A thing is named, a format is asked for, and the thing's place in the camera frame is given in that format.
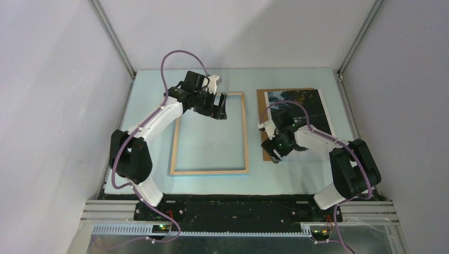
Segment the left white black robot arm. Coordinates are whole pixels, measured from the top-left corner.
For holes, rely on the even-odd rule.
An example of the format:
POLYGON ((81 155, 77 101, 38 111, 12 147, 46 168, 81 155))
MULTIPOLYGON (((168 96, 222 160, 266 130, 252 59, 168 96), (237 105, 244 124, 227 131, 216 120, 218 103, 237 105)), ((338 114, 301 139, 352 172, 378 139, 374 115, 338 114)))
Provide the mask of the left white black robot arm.
POLYGON ((217 120, 227 119, 227 94, 221 93, 215 104, 218 75, 202 75, 188 71, 178 85, 167 88, 161 103, 145 119, 126 131, 115 130, 111 135, 109 166, 115 189, 130 186, 142 202, 147 202, 147 214, 154 220, 167 215, 164 193, 151 176, 153 163, 149 145, 172 122, 186 111, 217 120))

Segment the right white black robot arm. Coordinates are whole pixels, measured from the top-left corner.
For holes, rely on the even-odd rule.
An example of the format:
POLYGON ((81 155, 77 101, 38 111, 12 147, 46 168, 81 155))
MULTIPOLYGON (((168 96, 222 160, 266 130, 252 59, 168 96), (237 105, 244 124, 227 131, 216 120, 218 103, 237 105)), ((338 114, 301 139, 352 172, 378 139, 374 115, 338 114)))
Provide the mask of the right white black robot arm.
POLYGON ((373 187, 381 182, 379 169, 362 139, 339 139, 311 124, 294 121, 286 111, 259 123, 258 128, 267 134, 261 146, 275 164, 293 151, 312 151, 330 162, 333 181, 315 193, 313 203, 308 206, 308 214, 314 221, 326 218, 329 208, 336 204, 363 194, 370 197, 373 187))

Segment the landscape photo print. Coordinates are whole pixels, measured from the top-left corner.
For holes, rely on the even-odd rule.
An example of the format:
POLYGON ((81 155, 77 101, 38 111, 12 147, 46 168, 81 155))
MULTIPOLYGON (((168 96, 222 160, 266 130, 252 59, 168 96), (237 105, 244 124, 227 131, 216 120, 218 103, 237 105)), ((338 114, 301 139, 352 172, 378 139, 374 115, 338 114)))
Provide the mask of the landscape photo print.
POLYGON ((306 116, 297 105, 299 103, 307 111, 309 123, 322 132, 335 135, 330 113, 327 109, 323 93, 320 89, 258 89, 257 102, 262 121, 271 120, 282 111, 286 111, 299 126, 306 125, 306 116))

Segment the brown fibreboard backing board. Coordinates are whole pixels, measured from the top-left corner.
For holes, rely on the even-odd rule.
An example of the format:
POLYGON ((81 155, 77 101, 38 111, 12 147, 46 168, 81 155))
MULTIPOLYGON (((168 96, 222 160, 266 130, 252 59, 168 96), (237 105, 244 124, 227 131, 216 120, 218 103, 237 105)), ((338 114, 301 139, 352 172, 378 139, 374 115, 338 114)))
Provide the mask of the brown fibreboard backing board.
POLYGON ((285 101, 303 104, 312 88, 258 89, 258 128, 264 162, 312 160, 313 152, 294 140, 294 132, 307 126, 300 107, 285 101))

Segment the light wooden picture frame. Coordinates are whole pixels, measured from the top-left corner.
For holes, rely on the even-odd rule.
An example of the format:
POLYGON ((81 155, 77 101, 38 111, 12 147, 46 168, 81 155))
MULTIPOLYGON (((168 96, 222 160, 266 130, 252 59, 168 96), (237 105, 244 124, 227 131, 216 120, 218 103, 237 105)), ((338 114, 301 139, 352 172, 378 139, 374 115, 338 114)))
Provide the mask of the light wooden picture frame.
POLYGON ((226 111, 225 120, 214 120, 192 111, 176 120, 170 175, 249 173, 245 94, 228 93, 226 111))

